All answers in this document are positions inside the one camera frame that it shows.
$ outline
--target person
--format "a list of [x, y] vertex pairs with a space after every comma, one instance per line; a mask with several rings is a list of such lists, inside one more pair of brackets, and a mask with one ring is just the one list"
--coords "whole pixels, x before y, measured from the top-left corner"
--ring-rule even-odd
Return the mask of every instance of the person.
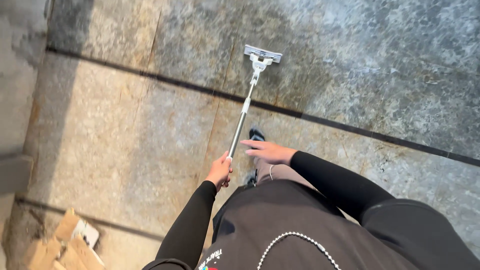
[[223, 205], [212, 245], [203, 252], [215, 195], [230, 181], [226, 152], [144, 270], [480, 269], [432, 207], [394, 198], [354, 172], [266, 142], [256, 129], [250, 136], [241, 143], [251, 147], [246, 153], [254, 157], [257, 183], [239, 187]]

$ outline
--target black sleeve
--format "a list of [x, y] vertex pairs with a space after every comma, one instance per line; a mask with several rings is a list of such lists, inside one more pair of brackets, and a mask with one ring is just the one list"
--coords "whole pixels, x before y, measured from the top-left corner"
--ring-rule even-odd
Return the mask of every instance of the black sleeve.
[[210, 181], [204, 181], [197, 188], [168, 231], [156, 255], [156, 261], [168, 262], [169, 265], [165, 267], [169, 268], [163, 268], [163, 265], [162, 268], [158, 268], [159, 264], [155, 266], [157, 268], [149, 269], [180, 269], [179, 265], [172, 265], [171, 260], [165, 259], [176, 259], [191, 269], [197, 266], [202, 254], [215, 195], [216, 187]]
[[409, 199], [391, 199], [369, 208], [362, 226], [419, 269], [480, 269], [445, 216]]
[[305, 152], [297, 151], [290, 167], [358, 221], [370, 206], [394, 198], [367, 178]]

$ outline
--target silver bead chain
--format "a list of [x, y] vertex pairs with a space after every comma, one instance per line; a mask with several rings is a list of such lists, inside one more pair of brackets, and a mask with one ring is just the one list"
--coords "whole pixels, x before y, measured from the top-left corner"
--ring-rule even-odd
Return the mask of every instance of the silver bead chain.
[[314, 244], [315, 246], [317, 246], [317, 248], [320, 249], [320, 251], [323, 254], [325, 254], [325, 256], [327, 256], [327, 258], [330, 260], [330, 262], [335, 267], [335, 269], [341, 270], [340, 268], [338, 268], [338, 264], [335, 263], [335, 260], [332, 259], [332, 256], [328, 255], [328, 252], [325, 250], [325, 248], [321, 244], [319, 244], [317, 241], [311, 239], [310, 237], [307, 237], [306, 235], [303, 235], [301, 233], [296, 233], [296, 232], [282, 233], [277, 238], [275, 238], [275, 240], [273, 240], [270, 243], [270, 245], [268, 245], [267, 249], [265, 250], [264, 254], [262, 255], [262, 258], [260, 259], [260, 262], [258, 263], [257, 270], [260, 270], [260, 268], [262, 267], [262, 264], [264, 263], [264, 260], [265, 260], [265, 256], [267, 256], [267, 253], [270, 251], [270, 249], [272, 249], [273, 245], [275, 245], [277, 242], [279, 242], [283, 238], [285, 238], [287, 236], [290, 236], [290, 235], [300, 237], [301, 239], [303, 239], [305, 241], [308, 241], [308, 242]]

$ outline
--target mop handle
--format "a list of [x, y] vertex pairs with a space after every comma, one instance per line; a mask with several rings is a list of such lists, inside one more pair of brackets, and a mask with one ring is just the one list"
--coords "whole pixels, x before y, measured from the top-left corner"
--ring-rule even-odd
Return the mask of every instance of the mop handle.
[[252, 100], [252, 91], [253, 91], [254, 84], [250, 86], [250, 91], [248, 92], [248, 96], [243, 103], [243, 107], [240, 113], [239, 123], [237, 124], [237, 129], [235, 130], [235, 134], [233, 135], [232, 142], [230, 143], [230, 147], [228, 148], [228, 156], [227, 159], [232, 160], [233, 154], [235, 154], [235, 149], [237, 148], [237, 143], [239, 142], [241, 128], [243, 127], [243, 122], [245, 122], [245, 117], [247, 116], [248, 108], [250, 107], [250, 101]]

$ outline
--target mop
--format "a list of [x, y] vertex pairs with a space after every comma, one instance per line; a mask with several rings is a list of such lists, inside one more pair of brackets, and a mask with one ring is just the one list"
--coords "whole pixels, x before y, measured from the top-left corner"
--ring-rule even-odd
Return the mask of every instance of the mop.
[[280, 58], [282, 58], [281, 53], [271, 52], [264, 49], [256, 48], [250, 45], [245, 45], [244, 54], [250, 56], [253, 66], [253, 76], [250, 81], [250, 90], [248, 91], [248, 96], [243, 103], [243, 107], [240, 113], [239, 123], [237, 124], [237, 129], [233, 135], [230, 148], [228, 149], [227, 159], [232, 160], [235, 149], [237, 148], [237, 143], [239, 141], [240, 132], [243, 127], [243, 122], [245, 121], [245, 116], [247, 116], [248, 108], [250, 107], [250, 101], [252, 100], [253, 87], [257, 85], [258, 78], [260, 77], [260, 72], [264, 71], [268, 65], [271, 65], [273, 62], [280, 63]]

